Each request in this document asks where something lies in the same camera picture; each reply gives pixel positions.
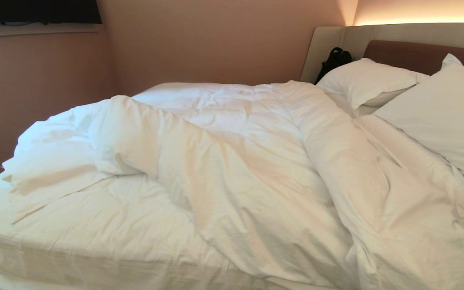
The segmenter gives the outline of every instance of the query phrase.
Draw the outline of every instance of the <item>bedding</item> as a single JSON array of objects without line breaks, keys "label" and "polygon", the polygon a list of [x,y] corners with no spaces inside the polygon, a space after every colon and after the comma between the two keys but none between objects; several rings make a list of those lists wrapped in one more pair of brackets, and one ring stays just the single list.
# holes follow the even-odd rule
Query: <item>bedding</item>
[{"label": "bedding", "polygon": [[449,53],[449,54],[447,54],[445,59],[443,59],[443,61],[441,62],[441,69],[444,70],[445,68],[447,68],[447,66],[450,66],[451,64],[463,65],[461,63],[461,61],[459,61],[459,59],[457,57],[455,57],[454,55],[451,55]]},{"label": "bedding", "polygon": [[464,175],[464,66],[447,66],[375,114],[444,156]]},{"label": "bedding", "polygon": [[359,106],[383,106],[427,77],[363,58],[333,69],[317,85],[326,93],[346,96],[357,116]]},{"label": "bedding", "polygon": [[370,107],[370,106],[361,105],[357,109],[357,116],[356,116],[354,114],[354,111],[352,110],[352,107],[350,107],[350,104],[348,104],[348,101],[344,95],[336,94],[336,93],[327,93],[327,95],[328,97],[330,97],[332,101],[334,101],[334,103],[336,103],[338,108],[342,109],[346,114],[348,114],[352,118],[357,118],[357,117],[365,116],[367,114],[372,114],[377,109],[379,109],[379,106]]},{"label": "bedding", "polygon": [[464,220],[464,176],[457,167],[375,115],[357,118],[355,123],[388,158],[448,192]]},{"label": "bedding", "polygon": [[[7,277],[69,290],[464,289],[463,194],[396,163],[311,84],[166,84],[28,132],[0,178],[2,290]],[[46,143],[90,145],[89,166]],[[44,156],[63,165],[13,183]],[[72,178],[89,185],[72,192]]]}]

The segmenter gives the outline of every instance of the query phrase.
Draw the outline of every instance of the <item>black backpack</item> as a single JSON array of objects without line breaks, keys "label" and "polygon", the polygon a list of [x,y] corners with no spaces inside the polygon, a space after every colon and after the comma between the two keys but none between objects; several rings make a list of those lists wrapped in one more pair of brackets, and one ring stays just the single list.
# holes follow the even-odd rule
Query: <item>black backpack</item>
[{"label": "black backpack", "polygon": [[316,79],[315,85],[324,77],[328,72],[337,68],[338,66],[342,66],[344,64],[348,64],[352,62],[352,55],[348,51],[343,51],[341,48],[334,48],[329,55],[327,61],[322,63],[322,70]]}]

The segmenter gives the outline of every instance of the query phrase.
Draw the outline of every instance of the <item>white pillow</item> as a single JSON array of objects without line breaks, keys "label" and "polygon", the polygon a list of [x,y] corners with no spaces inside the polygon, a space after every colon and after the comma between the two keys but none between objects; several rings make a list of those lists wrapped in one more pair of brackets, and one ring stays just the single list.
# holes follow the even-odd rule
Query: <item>white pillow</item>
[{"label": "white pillow", "polygon": [[457,57],[451,55],[451,54],[448,54],[445,59],[443,59],[443,62],[441,63],[441,69],[444,70],[445,68],[447,68],[447,66],[450,66],[451,64],[460,64],[460,65],[463,65],[461,63],[461,61],[459,61],[459,59],[457,59]]},{"label": "white pillow", "polygon": [[375,112],[464,175],[464,66],[451,64]]},{"label": "white pillow", "polygon": [[363,58],[333,69],[317,85],[326,93],[346,96],[356,112],[359,106],[371,100],[371,106],[387,103],[425,77],[424,74]]}]

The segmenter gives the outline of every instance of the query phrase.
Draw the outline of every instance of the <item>warm light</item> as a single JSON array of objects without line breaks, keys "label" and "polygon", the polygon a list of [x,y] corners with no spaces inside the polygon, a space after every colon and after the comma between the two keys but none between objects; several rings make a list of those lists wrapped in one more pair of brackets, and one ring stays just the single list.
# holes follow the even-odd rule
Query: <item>warm light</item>
[{"label": "warm light", "polygon": [[354,26],[464,23],[464,0],[358,0]]},{"label": "warm light", "polygon": [[407,24],[407,23],[464,23],[464,19],[463,18],[456,18],[456,19],[406,18],[406,19],[392,19],[392,20],[381,20],[381,21],[359,21],[359,22],[354,23],[354,26]]}]

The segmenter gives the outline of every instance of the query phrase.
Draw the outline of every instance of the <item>wall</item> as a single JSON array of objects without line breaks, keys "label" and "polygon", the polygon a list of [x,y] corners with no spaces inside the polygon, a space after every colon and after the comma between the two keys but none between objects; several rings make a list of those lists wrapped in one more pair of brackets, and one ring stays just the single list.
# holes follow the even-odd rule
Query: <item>wall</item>
[{"label": "wall", "polygon": [[169,81],[299,79],[316,26],[353,22],[357,0],[100,0],[124,92]]},{"label": "wall", "polygon": [[359,0],[354,25],[464,22],[464,0]]},{"label": "wall", "polygon": [[0,165],[34,121],[119,92],[103,29],[0,37]]}]

